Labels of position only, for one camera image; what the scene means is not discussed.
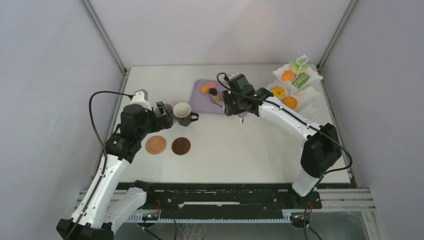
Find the yellow frosted donut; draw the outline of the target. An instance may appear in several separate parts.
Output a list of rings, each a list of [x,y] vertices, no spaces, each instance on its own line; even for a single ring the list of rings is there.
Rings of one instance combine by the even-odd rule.
[[[281,100],[281,99],[285,98],[285,97],[286,97],[286,95],[287,95],[286,90],[285,90],[283,87],[281,87],[281,86],[275,86],[275,87],[272,89],[272,91],[271,91],[271,92],[272,92],[272,93],[273,93],[273,95],[274,95],[276,98],[278,98],[279,100]]]

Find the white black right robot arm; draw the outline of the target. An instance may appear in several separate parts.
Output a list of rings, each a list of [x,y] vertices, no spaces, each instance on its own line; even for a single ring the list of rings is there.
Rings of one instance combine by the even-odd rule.
[[[342,156],[336,128],[331,123],[320,125],[302,117],[263,87],[250,91],[248,96],[227,89],[222,92],[222,100],[226,115],[251,113],[275,124],[301,144],[301,171],[292,183],[289,203],[302,208],[309,201],[308,194]]]

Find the black mug white inside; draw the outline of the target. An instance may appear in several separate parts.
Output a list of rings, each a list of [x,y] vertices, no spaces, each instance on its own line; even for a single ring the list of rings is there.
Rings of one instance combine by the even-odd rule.
[[[192,112],[191,106],[185,102],[180,102],[173,107],[173,115],[183,127],[188,127],[192,122],[199,120],[199,114]]]

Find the white three tier stand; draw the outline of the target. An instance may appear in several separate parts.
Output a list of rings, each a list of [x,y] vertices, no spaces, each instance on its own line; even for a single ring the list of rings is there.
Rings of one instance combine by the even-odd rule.
[[[282,75],[284,71],[290,70],[289,66],[292,62],[291,61],[288,64],[285,64],[272,72],[273,75],[276,77],[276,80],[273,83],[269,84],[266,89],[272,92],[272,89],[274,87],[283,87],[286,90],[285,98],[293,97],[298,101],[297,108],[292,110],[306,118],[310,118],[316,113],[318,113],[318,109],[312,106],[312,102],[321,96],[321,94],[315,90],[313,85],[319,83],[323,79],[323,77],[319,75],[316,70],[313,70],[312,67],[309,66],[310,60],[305,54],[295,60],[300,59],[304,59],[307,61],[308,68],[304,73],[310,76],[309,81],[302,88],[297,89],[292,85],[293,80],[296,76],[299,75],[299,73],[294,73],[293,77],[289,81],[282,80]]]

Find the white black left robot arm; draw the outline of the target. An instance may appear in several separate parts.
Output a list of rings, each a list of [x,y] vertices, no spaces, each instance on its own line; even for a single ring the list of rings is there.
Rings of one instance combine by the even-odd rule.
[[[156,106],[159,116],[144,100],[123,108],[120,123],[106,141],[105,156],[81,204],[70,218],[60,219],[56,226],[64,240],[112,240],[136,209],[155,205],[154,192],[135,186],[109,206],[120,179],[141,149],[143,139],[173,126],[174,117],[164,103],[157,102]]]

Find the woven rattan coaster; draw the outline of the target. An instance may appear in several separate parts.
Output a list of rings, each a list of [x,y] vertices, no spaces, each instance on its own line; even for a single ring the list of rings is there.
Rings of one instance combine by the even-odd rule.
[[[166,139],[159,135],[150,137],[145,143],[145,149],[151,155],[158,155],[162,153],[166,147]]]

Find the green striped cake slice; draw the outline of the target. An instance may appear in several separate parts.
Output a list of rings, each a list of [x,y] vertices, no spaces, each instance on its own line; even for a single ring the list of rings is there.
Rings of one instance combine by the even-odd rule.
[[[299,75],[297,75],[293,82],[292,85],[297,88],[300,89],[302,88],[308,81],[310,80],[310,76],[308,74],[306,74],[305,72],[300,73]]]

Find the orange bear cookie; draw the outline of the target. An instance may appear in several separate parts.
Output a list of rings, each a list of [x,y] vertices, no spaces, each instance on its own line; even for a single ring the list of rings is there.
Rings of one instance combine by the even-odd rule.
[[[293,73],[291,70],[286,70],[286,71],[284,71],[284,73],[282,74],[281,79],[282,79],[284,82],[287,82],[287,81],[289,81],[289,80],[290,80],[293,76],[294,76],[294,73]]]

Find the black sandwich cookie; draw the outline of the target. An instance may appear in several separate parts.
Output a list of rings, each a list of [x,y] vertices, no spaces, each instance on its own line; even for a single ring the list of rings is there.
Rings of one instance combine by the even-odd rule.
[[[216,95],[218,94],[218,91],[217,91],[217,89],[216,89],[216,88],[210,88],[210,89],[208,90],[208,94],[209,94],[209,95],[212,95],[212,96],[216,96]]]

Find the dark wooden round coaster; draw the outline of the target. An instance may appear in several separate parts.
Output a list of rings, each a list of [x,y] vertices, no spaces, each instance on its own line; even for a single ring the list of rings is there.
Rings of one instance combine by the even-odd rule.
[[[185,137],[179,137],[172,142],[171,149],[176,155],[185,155],[191,149],[191,142]]]

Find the orange egg tart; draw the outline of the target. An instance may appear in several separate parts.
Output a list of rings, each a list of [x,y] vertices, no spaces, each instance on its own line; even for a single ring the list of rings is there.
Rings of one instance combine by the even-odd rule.
[[[281,101],[285,106],[287,106],[288,108],[294,110],[297,108],[298,106],[298,101],[296,98],[288,96],[282,99]]]

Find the purple mug black handle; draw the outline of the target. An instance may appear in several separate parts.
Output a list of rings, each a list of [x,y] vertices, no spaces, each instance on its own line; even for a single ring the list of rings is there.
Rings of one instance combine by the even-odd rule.
[[[170,104],[164,103],[163,106],[165,107],[168,113],[170,113],[171,115],[174,114],[173,107]]]

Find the steel white serving tongs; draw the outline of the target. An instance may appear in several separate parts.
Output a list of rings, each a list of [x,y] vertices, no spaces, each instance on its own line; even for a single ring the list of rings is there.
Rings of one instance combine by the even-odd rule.
[[[217,101],[215,101],[215,99],[213,98],[213,96],[209,94],[209,100],[210,100],[210,102],[212,104],[216,105],[216,106],[219,106],[222,109],[223,113],[225,114],[225,110],[226,109],[225,109],[224,100],[223,100],[223,98],[221,96],[219,96],[219,97],[221,98],[221,101],[220,102],[217,102]],[[244,123],[244,115],[245,115],[244,113],[240,113],[240,114],[237,114],[236,115],[238,117],[238,120],[239,120],[239,122],[241,124]]]

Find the pink macaron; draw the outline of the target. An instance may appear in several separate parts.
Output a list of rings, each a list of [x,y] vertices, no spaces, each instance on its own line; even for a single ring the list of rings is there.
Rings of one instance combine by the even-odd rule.
[[[213,89],[217,87],[217,83],[215,81],[210,81],[207,85],[209,89]]]

